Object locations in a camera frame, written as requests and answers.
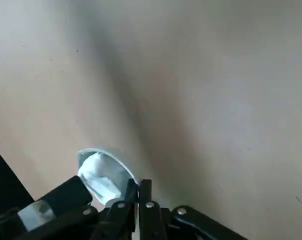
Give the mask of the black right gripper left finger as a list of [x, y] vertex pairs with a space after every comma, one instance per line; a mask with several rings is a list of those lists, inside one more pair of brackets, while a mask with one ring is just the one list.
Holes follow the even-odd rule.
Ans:
[[25, 208], [0, 215], [0, 240], [130, 240], [135, 231], [137, 184], [128, 180], [124, 200], [99, 212], [78, 176]]

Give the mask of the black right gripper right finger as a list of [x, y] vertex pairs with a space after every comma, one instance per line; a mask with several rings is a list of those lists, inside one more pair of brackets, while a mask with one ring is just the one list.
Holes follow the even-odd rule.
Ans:
[[152, 181], [139, 185], [139, 233], [141, 240], [244, 240], [229, 229], [188, 205], [173, 210], [152, 199]]

